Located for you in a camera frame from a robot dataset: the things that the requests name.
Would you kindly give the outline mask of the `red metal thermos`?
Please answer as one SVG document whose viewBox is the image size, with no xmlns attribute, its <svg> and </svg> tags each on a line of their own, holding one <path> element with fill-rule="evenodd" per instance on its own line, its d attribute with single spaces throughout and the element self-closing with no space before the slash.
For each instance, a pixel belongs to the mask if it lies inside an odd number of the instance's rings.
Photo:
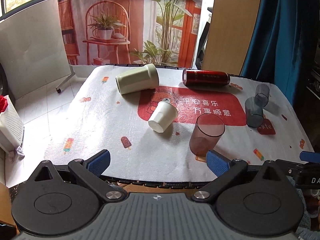
<svg viewBox="0 0 320 240">
<path fill-rule="evenodd" d="M 230 83 L 230 76 L 225 72 L 211 70 L 184 69 L 183 84 L 189 86 L 224 87 Z"/>
</svg>

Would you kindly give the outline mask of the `red cloth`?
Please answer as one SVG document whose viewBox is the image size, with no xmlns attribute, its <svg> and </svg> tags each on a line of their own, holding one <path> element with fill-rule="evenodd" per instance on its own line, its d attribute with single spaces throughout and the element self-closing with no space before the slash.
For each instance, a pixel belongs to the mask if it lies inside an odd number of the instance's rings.
<svg viewBox="0 0 320 240">
<path fill-rule="evenodd" d="M 8 100 L 6 97 L 0 95 L 0 112 L 3 113 L 8 107 Z"/>
</svg>

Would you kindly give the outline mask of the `white printed table cloth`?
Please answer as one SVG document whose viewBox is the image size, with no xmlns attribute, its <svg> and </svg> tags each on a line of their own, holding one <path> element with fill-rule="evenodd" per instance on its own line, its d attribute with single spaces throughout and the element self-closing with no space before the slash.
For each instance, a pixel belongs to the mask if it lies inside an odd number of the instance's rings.
<svg viewBox="0 0 320 240">
<path fill-rule="evenodd" d="M 79 89 L 66 117 L 44 154 L 55 165 L 88 159 L 108 150 L 111 163 L 104 175 L 119 179 L 158 182 L 205 182 L 215 178 L 203 159 L 190 151 L 189 140 L 196 119 L 212 113 L 222 119 L 225 133 L 215 150 L 229 159 L 252 165 L 265 160 L 298 162 L 312 145 L 291 104 L 275 85 L 264 111 L 265 122 L 254 129 L 246 124 L 245 101 L 255 95 L 258 83 L 232 77 L 219 89 L 189 89 L 182 71 L 159 69 L 160 85 L 121 95 L 116 76 L 124 67 L 100 66 Z M 157 133 L 148 120 L 158 103 L 168 98 L 178 117 L 164 133 Z"/>
</svg>

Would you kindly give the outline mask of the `white board on wheels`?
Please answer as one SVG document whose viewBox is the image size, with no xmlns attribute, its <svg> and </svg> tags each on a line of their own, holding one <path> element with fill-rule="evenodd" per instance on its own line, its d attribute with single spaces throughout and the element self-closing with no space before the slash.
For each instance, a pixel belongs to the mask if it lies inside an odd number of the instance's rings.
<svg viewBox="0 0 320 240">
<path fill-rule="evenodd" d="M 70 73 L 57 0 L 37 3 L 1 21 L 1 64 L 15 98 Z"/>
</svg>

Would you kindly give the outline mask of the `printed wall tapestry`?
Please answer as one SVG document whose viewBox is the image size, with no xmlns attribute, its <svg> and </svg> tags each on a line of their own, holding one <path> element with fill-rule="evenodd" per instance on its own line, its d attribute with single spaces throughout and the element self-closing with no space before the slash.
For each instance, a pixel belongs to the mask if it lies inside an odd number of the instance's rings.
<svg viewBox="0 0 320 240">
<path fill-rule="evenodd" d="M 202 0 L 57 0 L 72 65 L 190 68 Z"/>
</svg>

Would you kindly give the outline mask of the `pink translucent cup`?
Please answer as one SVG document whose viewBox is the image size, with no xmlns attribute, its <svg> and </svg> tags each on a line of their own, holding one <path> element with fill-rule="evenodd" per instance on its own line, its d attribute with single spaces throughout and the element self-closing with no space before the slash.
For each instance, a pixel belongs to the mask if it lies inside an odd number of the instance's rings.
<svg viewBox="0 0 320 240">
<path fill-rule="evenodd" d="M 220 117 L 214 114 L 201 114 L 192 132 L 189 148 L 194 155 L 205 156 L 212 150 L 225 133 L 225 124 Z"/>
</svg>

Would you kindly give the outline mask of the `wooden panel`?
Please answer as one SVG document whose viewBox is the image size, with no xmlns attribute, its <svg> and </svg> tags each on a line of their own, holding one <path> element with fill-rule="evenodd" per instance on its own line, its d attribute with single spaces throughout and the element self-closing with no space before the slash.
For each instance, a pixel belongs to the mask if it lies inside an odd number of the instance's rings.
<svg viewBox="0 0 320 240">
<path fill-rule="evenodd" d="M 202 69 L 239 75 L 260 0 L 214 0 Z"/>
</svg>

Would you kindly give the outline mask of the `blue-grey translucent cup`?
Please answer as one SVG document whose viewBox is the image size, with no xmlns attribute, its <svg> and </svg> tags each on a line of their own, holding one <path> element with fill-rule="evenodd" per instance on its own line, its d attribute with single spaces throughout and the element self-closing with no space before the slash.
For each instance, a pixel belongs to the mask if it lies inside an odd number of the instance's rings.
<svg viewBox="0 0 320 240">
<path fill-rule="evenodd" d="M 263 108 L 255 103 L 255 97 L 250 97 L 245 101 L 246 124 L 252 128 L 258 128 L 263 124 Z"/>
</svg>

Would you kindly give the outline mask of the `pale green cup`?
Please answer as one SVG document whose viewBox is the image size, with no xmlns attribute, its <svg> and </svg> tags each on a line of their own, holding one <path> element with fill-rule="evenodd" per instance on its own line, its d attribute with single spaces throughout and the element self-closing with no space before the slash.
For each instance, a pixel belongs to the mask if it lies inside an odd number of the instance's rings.
<svg viewBox="0 0 320 240">
<path fill-rule="evenodd" d="M 128 70 L 116 76 L 118 91 L 121 95 L 159 86 L 159 76 L 154 64 Z"/>
</svg>

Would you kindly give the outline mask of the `white ribbed cup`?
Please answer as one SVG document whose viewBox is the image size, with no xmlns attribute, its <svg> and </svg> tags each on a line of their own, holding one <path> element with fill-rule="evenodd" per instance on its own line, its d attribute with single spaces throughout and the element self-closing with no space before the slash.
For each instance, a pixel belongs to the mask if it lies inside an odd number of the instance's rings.
<svg viewBox="0 0 320 240">
<path fill-rule="evenodd" d="M 168 98 L 160 101 L 148 120 L 149 127 L 157 133 L 164 133 L 178 117 L 178 110 Z"/>
</svg>

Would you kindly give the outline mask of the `blue curtain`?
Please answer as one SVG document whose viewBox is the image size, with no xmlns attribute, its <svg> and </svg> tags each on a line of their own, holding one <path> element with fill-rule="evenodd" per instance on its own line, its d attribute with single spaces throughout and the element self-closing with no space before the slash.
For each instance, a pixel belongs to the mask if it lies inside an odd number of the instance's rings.
<svg viewBox="0 0 320 240">
<path fill-rule="evenodd" d="M 319 0 L 261 0 L 241 75 L 273 83 L 291 105 L 300 104 L 318 21 Z"/>
</svg>

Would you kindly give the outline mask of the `washing machine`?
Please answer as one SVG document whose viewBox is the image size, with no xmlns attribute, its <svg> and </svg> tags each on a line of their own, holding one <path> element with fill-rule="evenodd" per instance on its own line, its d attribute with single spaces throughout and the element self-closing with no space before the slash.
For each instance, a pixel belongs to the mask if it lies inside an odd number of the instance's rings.
<svg viewBox="0 0 320 240">
<path fill-rule="evenodd" d="M 6 96 L 9 94 L 7 76 L 1 64 L 0 64 L 0 93 L 2 96 Z"/>
</svg>

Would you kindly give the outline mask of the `white perforated basket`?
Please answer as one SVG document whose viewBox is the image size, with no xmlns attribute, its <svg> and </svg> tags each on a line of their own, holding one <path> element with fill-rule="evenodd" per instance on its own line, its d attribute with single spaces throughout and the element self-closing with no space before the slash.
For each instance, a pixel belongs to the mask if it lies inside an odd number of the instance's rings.
<svg viewBox="0 0 320 240">
<path fill-rule="evenodd" d="M 1 149 L 5 153 L 16 150 L 23 142 L 24 127 L 12 101 L 6 95 L 1 109 Z"/>
</svg>

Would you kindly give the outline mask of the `purple-grey translucent cup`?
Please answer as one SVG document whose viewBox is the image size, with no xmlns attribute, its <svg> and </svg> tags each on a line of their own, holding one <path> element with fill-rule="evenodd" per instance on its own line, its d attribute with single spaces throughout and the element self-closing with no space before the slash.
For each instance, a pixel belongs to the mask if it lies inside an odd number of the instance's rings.
<svg viewBox="0 0 320 240">
<path fill-rule="evenodd" d="M 268 85 L 262 83 L 256 87 L 254 101 L 259 107 L 265 107 L 269 101 L 270 89 Z"/>
</svg>

